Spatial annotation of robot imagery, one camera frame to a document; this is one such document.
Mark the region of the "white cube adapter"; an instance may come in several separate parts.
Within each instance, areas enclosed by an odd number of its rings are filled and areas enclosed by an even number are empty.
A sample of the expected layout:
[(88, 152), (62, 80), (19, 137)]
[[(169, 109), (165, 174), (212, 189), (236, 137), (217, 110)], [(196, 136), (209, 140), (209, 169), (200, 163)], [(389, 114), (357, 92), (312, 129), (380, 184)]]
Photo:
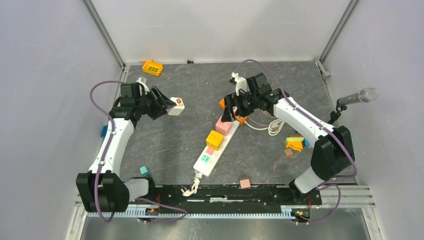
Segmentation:
[(169, 116), (179, 116), (185, 109), (183, 99), (180, 97), (171, 97), (170, 100), (175, 103), (175, 106), (167, 109), (167, 114)]

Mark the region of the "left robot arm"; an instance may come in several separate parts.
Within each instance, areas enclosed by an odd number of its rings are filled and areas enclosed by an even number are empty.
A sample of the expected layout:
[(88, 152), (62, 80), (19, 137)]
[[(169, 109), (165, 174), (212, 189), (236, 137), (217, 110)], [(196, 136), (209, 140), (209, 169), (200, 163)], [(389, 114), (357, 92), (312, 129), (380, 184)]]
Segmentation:
[(120, 178), (120, 167), (128, 141), (137, 123), (146, 115), (156, 120), (164, 115), (178, 116), (185, 109), (180, 97), (166, 97), (156, 86), (145, 83), (120, 83), (120, 96), (110, 111), (93, 104), (108, 119), (99, 153), (87, 172), (79, 173), (75, 183), (88, 213), (122, 213), (130, 202), (139, 198), (153, 203), (157, 190), (151, 177), (135, 177), (127, 182)]

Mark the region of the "pink cube socket adapter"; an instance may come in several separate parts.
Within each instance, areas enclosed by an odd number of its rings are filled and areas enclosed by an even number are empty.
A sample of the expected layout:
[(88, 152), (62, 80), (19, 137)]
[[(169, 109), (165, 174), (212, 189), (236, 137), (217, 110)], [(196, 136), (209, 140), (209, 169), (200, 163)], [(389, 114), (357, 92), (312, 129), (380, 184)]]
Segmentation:
[(222, 121), (222, 116), (219, 117), (218, 121), (215, 124), (215, 131), (220, 133), (223, 136), (228, 136), (232, 129), (232, 122)]

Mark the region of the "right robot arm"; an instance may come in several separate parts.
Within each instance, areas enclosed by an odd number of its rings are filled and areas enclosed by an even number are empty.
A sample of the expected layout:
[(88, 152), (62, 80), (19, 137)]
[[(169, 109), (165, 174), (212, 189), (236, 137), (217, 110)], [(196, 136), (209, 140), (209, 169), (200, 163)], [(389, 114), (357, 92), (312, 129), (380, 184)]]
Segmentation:
[(310, 167), (292, 181), (288, 191), (293, 203), (302, 204), (311, 190), (354, 166), (351, 133), (346, 127), (334, 127), (315, 117), (284, 90), (272, 89), (263, 73), (243, 78), (233, 72), (231, 78), (235, 92), (224, 97), (222, 121), (233, 122), (260, 109), (290, 125), (313, 148)]

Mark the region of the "yellow cube socket adapter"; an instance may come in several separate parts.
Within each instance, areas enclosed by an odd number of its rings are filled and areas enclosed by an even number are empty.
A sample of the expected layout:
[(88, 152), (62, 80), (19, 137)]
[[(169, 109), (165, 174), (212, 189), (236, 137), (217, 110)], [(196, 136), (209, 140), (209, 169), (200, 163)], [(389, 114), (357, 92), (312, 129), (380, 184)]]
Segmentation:
[(206, 146), (214, 151), (218, 151), (224, 141), (224, 136), (215, 130), (211, 130), (205, 142)]

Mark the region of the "white multicolour power strip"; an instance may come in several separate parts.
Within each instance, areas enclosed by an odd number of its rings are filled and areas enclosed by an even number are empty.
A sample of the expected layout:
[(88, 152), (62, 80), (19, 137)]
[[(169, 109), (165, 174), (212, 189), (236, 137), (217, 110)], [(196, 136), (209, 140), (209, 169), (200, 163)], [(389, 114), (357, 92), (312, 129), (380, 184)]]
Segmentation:
[(240, 123), (236, 121), (222, 122), (221, 117), (205, 139), (206, 146), (194, 163), (193, 169), (209, 177), (222, 157), (225, 149), (235, 135)]

